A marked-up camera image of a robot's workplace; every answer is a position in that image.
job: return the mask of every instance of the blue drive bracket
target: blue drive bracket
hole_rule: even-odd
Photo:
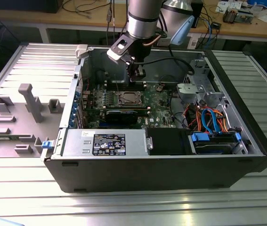
[[[191,135],[192,141],[210,141],[210,137],[207,133],[193,133]]]

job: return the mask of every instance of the workbench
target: workbench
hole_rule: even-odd
[[[42,103],[51,98],[65,103],[62,91],[70,87],[78,63],[76,48],[20,46],[0,73],[0,95],[24,101],[17,87],[29,82]],[[242,52],[213,53],[267,137],[267,74]],[[0,158],[0,218],[25,226],[267,225],[267,169],[226,189],[68,194],[39,157]]]
[[[215,13],[215,8],[212,7],[218,3],[217,0],[205,0],[205,5],[209,15],[214,21],[221,23],[219,39],[226,40],[248,40],[248,41],[264,41],[267,42],[267,23],[254,18],[252,24],[226,24],[222,22],[221,13]],[[76,0],[76,5],[92,3],[91,0]],[[82,7],[81,9],[94,8],[100,5],[107,4],[105,0],[95,2],[92,6]],[[70,2],[65,5],[66,9],[74,10],[73,4]],[[23,26],[35,27],[40,31],[42,41],[51,43],[48,29],[70,29],[70,30],[88,30],[88,31],[106,31],[108,6],[97,8],[90,12],[91,19],[81,16],[76,13],[67,12],[62,8],[56,14],[41,13],[41,12],[25,12],[25,11],[8,11],[0,10],[0,20],[8,26]],[[125,4],[115,4],[115,31],[120,32],[126,21],[126,6]],[[191,37],[188,48],[195,48],[199,38],[204,37],[207,28],[200,21],[196,28],[192,28],[188,34]]]

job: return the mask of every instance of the slotted metal surface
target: slotted metal surface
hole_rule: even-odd
[[[267,74],[242,52],[214,51],[214,55],[267,137]],[[242,64],[231,67],[228,61]]]
[[[18,88],[21,83],[30,83],[33,95],[39,97],[41,103],[48,103],[50,99],[65,103],[78,64],[76,48],[76,45],[37,43],[19,47],[0,80],[0,96],[25,103]]]
[[[247,59],[241,53],[231,55],[240,61],[243,57]],[[250,76],[227,72],[236,78],[233,82],[239,82],[238,87],[247,85],[239,77],[258,74],[255,81],[262,82],[258,87],[267,88],[259,72],[251,71]],[[266,98],[245,102],[255,117],[267,116]],[[267,122],[260,126],[267,136]],[[229,189],[66,194],[39,158],[0,159],[0,217],[26,226],[267,225],[267,169],[248,174]]]

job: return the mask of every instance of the warning label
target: warning label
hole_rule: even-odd
[[[94,156],[126,155],[125,134],[95,134]]]

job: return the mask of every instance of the electronic equipment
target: electronic equipment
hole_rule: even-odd
[[[0,0],[0,9],[56,13],[63,0]]]
[[[177,50],[194,75],[169,59],[145,65],[133,83],[107,50],[19,47],[0,74],[0,158],[41,156],[65,192],[230,187],[267,167],[267,111],[253,107],[267,99],[267,78],[253,59]],[[145,62],[167,56],[152,49]],[[249,64],[228,70],[233,58]],[[249,79],[244,67],[264,88],[245,93],[236,80]]]
[[[248,10],[227,8],[223,15],[223,22],[225,23],[251,23],[254,18],[253,14]]]
[[[63,191],[230,187],[267,167],[267,140],[211,51],[176,52],[195,70],[188,79],[166,60],[135,83],[107,48],[77,51],[75,74],[88,77],[73,79],[56,143],[42,153]],[[153,49],[145,60],[168,55]]]
[[[203,1],[201,0],[192,0],[191,2],[191,7],[193,10],[193,16],[194,16],[194,22],[192,27],[196,28],[198,25],[199,17],[201,14],[201,10],[203,8]]]

